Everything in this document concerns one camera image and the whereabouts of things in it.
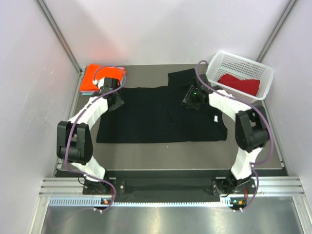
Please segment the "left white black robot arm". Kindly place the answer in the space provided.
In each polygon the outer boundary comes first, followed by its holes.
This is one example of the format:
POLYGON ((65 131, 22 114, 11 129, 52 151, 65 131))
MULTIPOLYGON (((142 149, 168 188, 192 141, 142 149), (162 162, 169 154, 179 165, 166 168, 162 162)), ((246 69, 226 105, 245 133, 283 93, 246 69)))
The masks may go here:
POLYGON ((108 179, 107 170, 93 156, 91 129, 104 113, 124 104, 118 91, 125 80, 125 75, 94 80, 99 90, 90 96, 75 116, 57 125, 57 157, 64 161, 68 171, 83 175, 102 194, 114 192, 115 188, 108 179))

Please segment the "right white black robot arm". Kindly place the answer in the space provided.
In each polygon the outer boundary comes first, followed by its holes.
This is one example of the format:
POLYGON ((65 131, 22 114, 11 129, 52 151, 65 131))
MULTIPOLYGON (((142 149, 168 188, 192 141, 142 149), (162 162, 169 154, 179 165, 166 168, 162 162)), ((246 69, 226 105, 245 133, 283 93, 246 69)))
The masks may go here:
POLYGON ((237 100, 225 90, 212 91, 206 75, 192 78, 190 86, 182 104, 198 110, 201 104, 220 110, 235 122, 235 141, 238 146, 235 162, 227 177, 227 185, 231 192, 239 193, 250 181, 252 165, 258 155, 270 140, 264 108, 256 110, 237 100))

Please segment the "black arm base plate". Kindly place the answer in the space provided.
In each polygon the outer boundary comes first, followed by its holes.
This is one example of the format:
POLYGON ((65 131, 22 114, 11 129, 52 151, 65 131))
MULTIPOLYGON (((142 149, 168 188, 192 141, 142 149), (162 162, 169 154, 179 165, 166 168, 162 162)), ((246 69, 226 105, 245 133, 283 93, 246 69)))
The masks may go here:
POLYGON ((226 170, 109 170, 117 202, 208 202, 224 195, 252 196, 255 180, 234 182, 226 170))

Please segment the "black t shirt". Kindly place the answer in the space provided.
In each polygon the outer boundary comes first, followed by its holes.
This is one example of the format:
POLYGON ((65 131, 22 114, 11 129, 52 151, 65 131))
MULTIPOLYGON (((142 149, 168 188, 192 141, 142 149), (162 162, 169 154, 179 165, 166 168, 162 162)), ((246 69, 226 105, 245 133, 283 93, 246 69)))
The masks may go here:
POLYGON ((124 104, 101 116, 98 143, 136 144, 225 141, 228 130, 222 112, 209 104, 198 110, 182 101, 193 84, 195 70, 168 74, 157 88, 122 88, 124 104))

